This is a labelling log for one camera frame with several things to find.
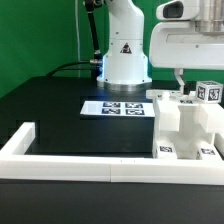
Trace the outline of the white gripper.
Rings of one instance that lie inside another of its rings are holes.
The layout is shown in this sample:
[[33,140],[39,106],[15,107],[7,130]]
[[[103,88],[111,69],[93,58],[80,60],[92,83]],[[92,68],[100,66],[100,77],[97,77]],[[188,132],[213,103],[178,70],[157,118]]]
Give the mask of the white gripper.
[[175,68],[181,94],[189,94],[183,69],[224,70],[224,35],[195,31],[193,22],[161,22],[152,30],[150,62],[158,68]]

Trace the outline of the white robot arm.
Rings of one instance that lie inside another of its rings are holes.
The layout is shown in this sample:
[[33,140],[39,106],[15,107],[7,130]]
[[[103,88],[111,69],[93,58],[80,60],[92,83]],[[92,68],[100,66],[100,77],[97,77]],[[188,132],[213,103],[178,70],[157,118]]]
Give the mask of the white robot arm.
[[148,67],[224,70],[224,0],[171,0],[157,7],[160,21],[143,53],[144,14],[132,0],[106,0],[109,49],[97,84],[135,91],[152,82]]

